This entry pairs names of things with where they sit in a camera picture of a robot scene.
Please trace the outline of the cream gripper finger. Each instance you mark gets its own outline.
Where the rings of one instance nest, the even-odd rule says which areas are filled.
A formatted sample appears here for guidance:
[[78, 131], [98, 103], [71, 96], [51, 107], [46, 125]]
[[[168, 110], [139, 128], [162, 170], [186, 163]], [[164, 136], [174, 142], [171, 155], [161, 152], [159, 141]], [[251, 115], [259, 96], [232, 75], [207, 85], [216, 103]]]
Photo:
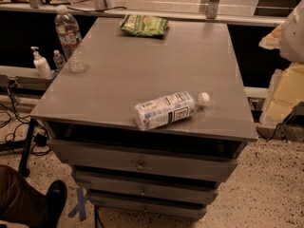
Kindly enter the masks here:
[[278, 25], [269, 34], [263, 37], [258, 45], [265, 49], [280, 49], [281, 31], [282, 26]]
[[259, 121], [265, 125], [280, 124], [303, 101], [304, 65], [291, 63], [285, 70], [276, 69]]

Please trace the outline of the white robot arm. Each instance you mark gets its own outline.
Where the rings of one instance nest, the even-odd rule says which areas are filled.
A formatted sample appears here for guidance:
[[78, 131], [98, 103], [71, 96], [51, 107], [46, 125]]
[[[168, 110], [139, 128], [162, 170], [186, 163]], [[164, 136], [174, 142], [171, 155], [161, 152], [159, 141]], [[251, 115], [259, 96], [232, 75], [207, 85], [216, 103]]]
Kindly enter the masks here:
[[304, 0], [258, 45], [278, 49], [279, 55], [290, 62], [287, 69], [275, 70], [259, 119], [267, 125], [280, 124], [304, 101]]

